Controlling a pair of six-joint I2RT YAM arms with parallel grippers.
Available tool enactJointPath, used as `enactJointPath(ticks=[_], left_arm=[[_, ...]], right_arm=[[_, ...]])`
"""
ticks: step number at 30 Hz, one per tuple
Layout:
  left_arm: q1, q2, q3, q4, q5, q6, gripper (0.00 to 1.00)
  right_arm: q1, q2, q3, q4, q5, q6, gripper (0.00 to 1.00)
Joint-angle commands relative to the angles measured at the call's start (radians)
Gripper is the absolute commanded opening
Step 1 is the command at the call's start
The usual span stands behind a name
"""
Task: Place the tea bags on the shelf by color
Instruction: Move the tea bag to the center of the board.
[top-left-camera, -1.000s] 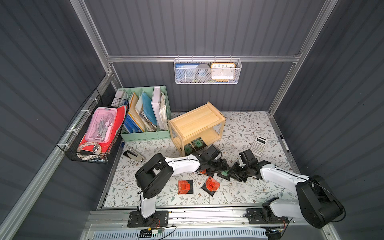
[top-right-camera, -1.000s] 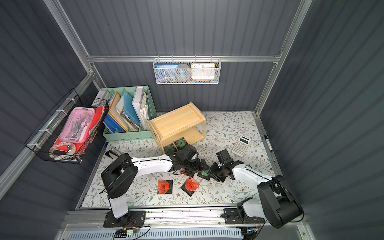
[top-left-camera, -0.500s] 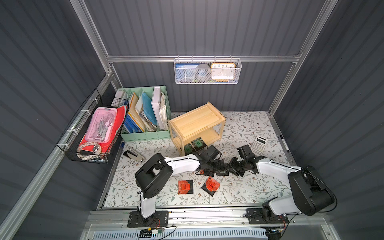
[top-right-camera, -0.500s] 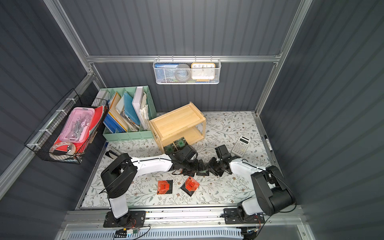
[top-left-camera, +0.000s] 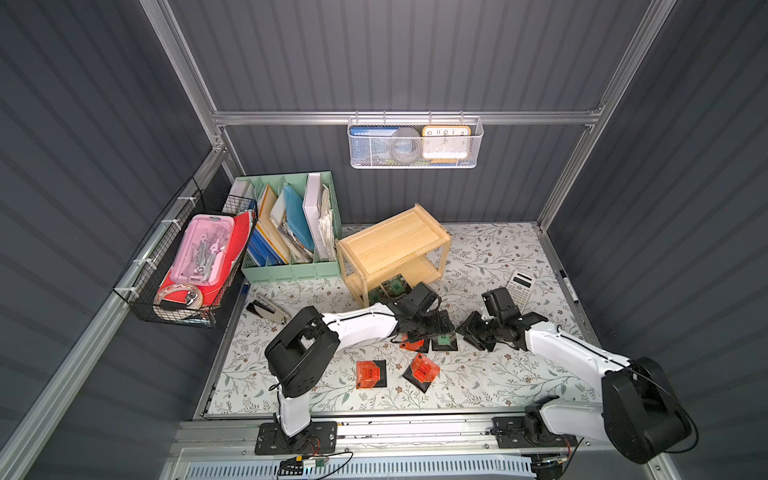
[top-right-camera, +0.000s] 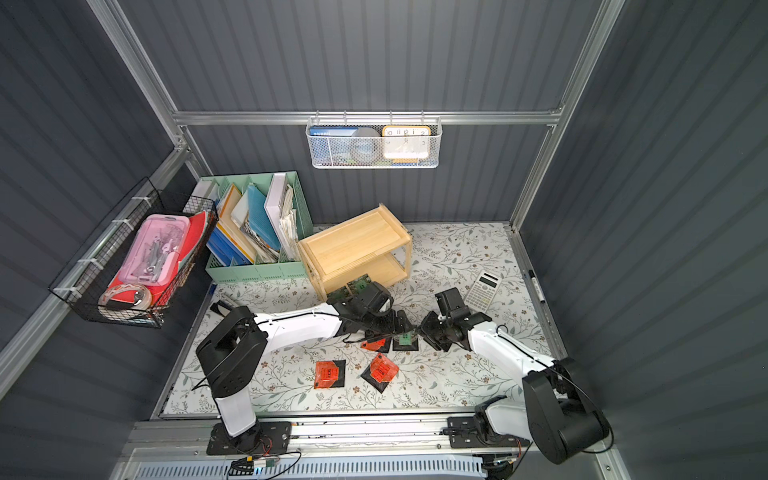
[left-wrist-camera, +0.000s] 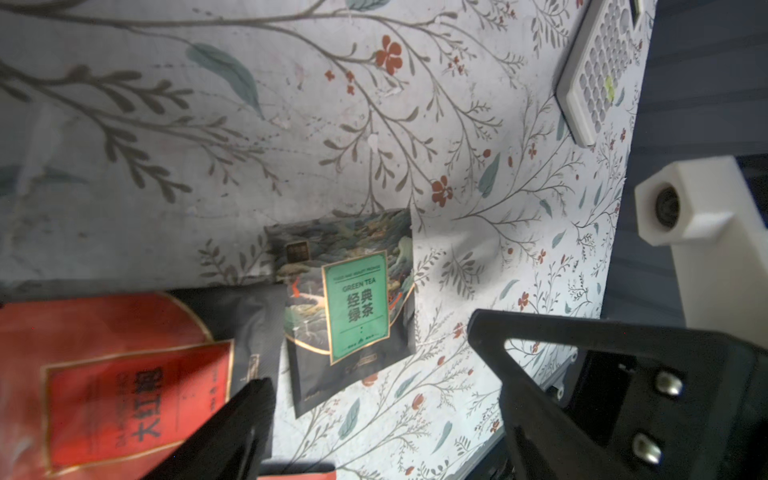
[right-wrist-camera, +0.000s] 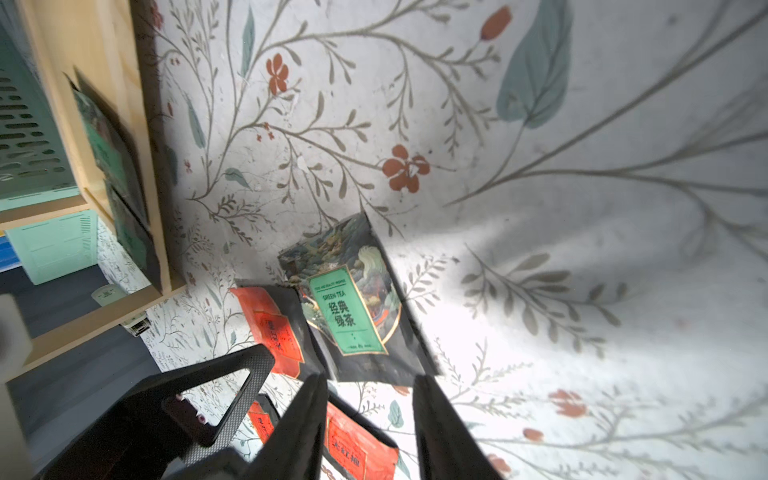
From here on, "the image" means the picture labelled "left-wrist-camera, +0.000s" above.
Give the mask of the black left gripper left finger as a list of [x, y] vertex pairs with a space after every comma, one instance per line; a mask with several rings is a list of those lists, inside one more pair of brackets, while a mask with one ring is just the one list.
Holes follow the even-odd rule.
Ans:
[[276, 407], [270, 379], [247, 383], [147, 479], [256, 479]]

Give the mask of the green tea bag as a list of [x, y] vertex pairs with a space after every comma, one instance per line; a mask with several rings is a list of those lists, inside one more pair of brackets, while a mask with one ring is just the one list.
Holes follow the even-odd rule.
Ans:
[[275, 225], [266, 233], [275, 279], [287, 288], [284, 332], [297, 416], [414, 354], [409, 210]]

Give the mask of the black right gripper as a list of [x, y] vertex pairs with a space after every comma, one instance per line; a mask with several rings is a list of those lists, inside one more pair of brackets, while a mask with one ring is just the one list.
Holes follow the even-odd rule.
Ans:
[[[501, 381], [499, 406], [519, 479], [764, 479], [767, 351], [674, 327], [479, 309], [473, 350]], [[506, 349], [572, 346], [584, 357], [556, 401]]]

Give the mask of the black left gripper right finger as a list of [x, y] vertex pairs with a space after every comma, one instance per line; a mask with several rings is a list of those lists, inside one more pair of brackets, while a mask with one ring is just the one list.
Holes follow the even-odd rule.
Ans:
[[538, 386], [504, 386], [500, 407], [518, 478], [599, 477], [596, 445]]

